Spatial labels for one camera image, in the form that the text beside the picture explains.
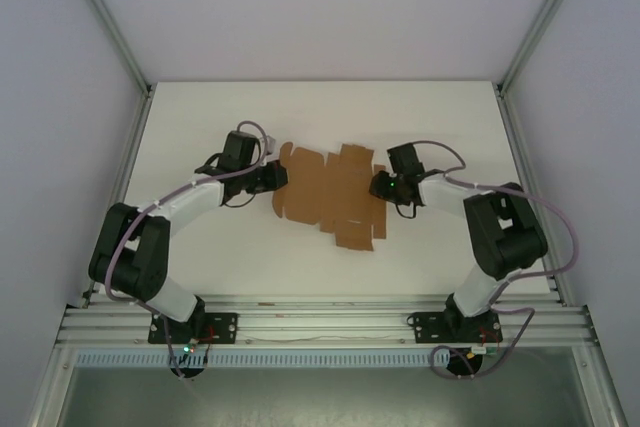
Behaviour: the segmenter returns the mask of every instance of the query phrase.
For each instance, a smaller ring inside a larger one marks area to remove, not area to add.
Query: white wall
[[[106,0],[153,81],[501,79],[543,0]]]
[[[83,287],[139,94],[85,0],[0,9],[0,423],[21,426]]]
[[[576,223],[571,276],[640,425],[640,1],[565,0],[511,99],[543,193]]]

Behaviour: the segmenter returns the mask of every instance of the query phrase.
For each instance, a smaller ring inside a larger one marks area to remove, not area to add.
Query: brown cardboard sheet
[[[336,245],[351,250],[373,250],[372,239],[385,239],[386,204],[369,194],[373,174],[384,166],[371,166],[373,150],[343,144],[340,154],[324,156],[291,142],[280,149],[280,162],[289,183],[274,192],[278,217],[315,225],[334,234]]]

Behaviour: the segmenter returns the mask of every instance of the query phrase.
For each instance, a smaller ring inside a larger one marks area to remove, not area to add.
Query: robotic arm
[[[190,187],[181,189],[165,203],[149,202],[139,206],[118,203],[112,206],[105,217],[89,265],[89,276],[96,282],[105,283],[109,264],[118,244],[136,217],[150,205],[158,205],[148,213],[127,239],[111,277],[114,289],[144,302],[158,313],[178,324],[178,332],[184,338],[199,338],[205,330],[204,302],[186,291],[168,276],[169,240],[183,227],[205,212],[226,203],[235,195],[245,191],[256,195],[277,190],[287,183],[287,172],[279,161],[271,161],[251,172],[257,149],[271,153],[274,141],[267,138],[261,146],[253,135],[233,131],[227,136],[222,153],[211,156],[204,165],[195,170]],[[227,174],[224,180],[214,180]]]
[[[370,193],[396,205],[427,206],[466,219],[476,264],[443,313],[417,316],[416,340],[476,343],[485,329],[501,338],[497,315],[490,312],[505,283],[528,269],[548,250],[529,202],[501,192],[480,192],[448,182],[439,170],[426,172],[413,144],[389,149],[393,174],[379,172]],[[517,184],[506,184],[522,190]]]

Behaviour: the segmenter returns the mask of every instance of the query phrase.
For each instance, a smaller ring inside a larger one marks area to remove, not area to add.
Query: cardboard
[[[316,225],[334,234],[336,245],[351,250],[373,251],[372,239],[387,237],[386,203],[369,194],[374,173],[373,150],[343,144],[340,154],[330,153],[325,164],[319,152],[291,142],[280,149],[280,162],[289,183],[274,192],[276,215],[294,222]]]

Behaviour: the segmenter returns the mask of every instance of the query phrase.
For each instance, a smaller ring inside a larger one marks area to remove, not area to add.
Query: glass panel
[[[570,349],[518,349],[486,379],[426,369],[75,369],[63,427],[589,426]]]

